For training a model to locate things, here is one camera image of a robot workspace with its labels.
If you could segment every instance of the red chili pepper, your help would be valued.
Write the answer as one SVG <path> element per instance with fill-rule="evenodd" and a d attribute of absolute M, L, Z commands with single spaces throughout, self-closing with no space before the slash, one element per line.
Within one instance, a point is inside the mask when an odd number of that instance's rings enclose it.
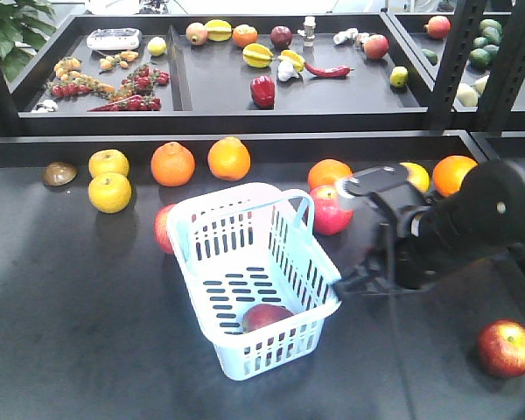
<path fill-rule="evenodd" d="M 269 76 L 255 77 L 251 81 L 251 98 L 259 108 L 272 108 L 276 86 Z"/>
<path fill-rule="evenodd" d="M 349 66 L 336 66 L 331 68 L 316 68 L 305 63 L 305 68 L 311 74 L 318 77 L 343 77 L 350 73 L 352 68 Z"/>

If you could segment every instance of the potted plant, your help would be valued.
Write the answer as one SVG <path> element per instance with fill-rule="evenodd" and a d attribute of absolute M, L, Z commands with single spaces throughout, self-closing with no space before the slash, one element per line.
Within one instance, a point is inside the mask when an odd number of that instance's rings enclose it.
<path fill-rule="evenodd" d="M 46 0 L 0 0 L 0 67 L 8 81 L 13 81 L 56 31 L 43 17 L 52 18 L 54 10 Z"/>

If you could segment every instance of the basket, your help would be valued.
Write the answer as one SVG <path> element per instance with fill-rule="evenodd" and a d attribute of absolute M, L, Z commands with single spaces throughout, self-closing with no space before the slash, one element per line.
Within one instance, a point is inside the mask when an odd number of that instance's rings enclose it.
<path fill-rule="evenodd" d="M 340 273 L 312 235 L 313 215 L 306 192 L 264 183 L 185 199 L 171 210 L 167 232 L 200 330 L 229 378 L 242 381 L 309 354 L 340 306 L 331 287 Z M 294 315 L 243 332 L 243 314 L 260 303 Z"/>

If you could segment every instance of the orange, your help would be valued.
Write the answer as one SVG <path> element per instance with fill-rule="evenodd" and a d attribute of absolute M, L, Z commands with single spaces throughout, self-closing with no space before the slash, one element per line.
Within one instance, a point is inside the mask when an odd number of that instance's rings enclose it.
<path fill-rule="evenodd" d="M 307 175 L 309 190 L 318 186 L 332 186 L 337 179 L 352 175 L 347 164 L 336 159 L 323 159 L 317 162 Z"/>
<path fill-rule="evenodd" d="M 241 48 L 253 44 L 258 39 L 258 32 L 253 26 L 240 24 L 234 28 L 231 34 L 232 40 Z"/>
<path fill-rule="evenodd" d="M 154 179 L 162 186 L 182 186 L 189 182 L 196 164 L 190 150 L 177 142 L 159 146 L 151 157 Z"/>
<path fill-rule="evenodd" d="M 210 148 L 208 167 L 216 178 L 237 181 L 249 172 L 251 156 L 239 138 L 224 137 Z"/>
<path fill-rule="evenodd" d="M 465 175 L 477 163 L 467 156 L 451 155 L 440 160 L 434 167 L 431 179 L 438 193 L 449 197 L 461 188 Z"/>
<path fill-rule="evenodd" d="M 428 171 L 426 171 L 423 166 L 415 164 L 414 162 L 401 162 L 401 165 L 409 171 L 407 180 L 415 186 L 420 193 L 428 191 L 430 187 L 430 175 L 428 175 Z"/>

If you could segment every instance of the red bell pepper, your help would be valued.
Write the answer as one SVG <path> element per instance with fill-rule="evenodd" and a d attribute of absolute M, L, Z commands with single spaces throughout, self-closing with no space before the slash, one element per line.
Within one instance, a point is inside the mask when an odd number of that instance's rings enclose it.
<path fill-rule="evenodd" d="M 274 107 L 276 85 L 269 76 L 255 77 L 251 81 L 251 98 L 257 107 L 267 109 Z"/>

